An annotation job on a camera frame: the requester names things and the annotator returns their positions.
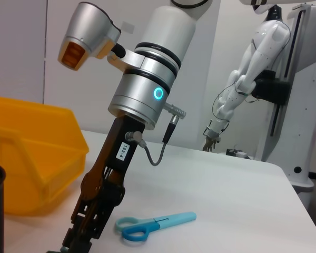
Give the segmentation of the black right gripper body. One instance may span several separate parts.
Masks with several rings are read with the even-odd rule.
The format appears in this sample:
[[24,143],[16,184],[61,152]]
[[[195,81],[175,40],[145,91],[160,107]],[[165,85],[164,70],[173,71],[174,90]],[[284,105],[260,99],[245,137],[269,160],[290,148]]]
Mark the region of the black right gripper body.
[[89,203],[98,198],[118,206],[124,198],[124,178],[137,147],[126,134],[143,133],[145,125],[124,115],[114,120],[102,149],[81,183],[80,202]]

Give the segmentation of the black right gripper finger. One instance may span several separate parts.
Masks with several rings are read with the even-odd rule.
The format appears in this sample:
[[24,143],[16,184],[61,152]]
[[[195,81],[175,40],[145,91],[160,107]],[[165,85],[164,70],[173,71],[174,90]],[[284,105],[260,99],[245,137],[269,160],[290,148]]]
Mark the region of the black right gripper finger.
[[80,195],[71,215],[72,228],[69,228],[62,242],[61,252],[89,252],[92,243],[88,233],[95,199],[84,199]]
[[98,239],[115,207],[117,207],[122,200],[107,201],[104,199],[97,199],[90,202],[89,207],[89,237],[91,239]]

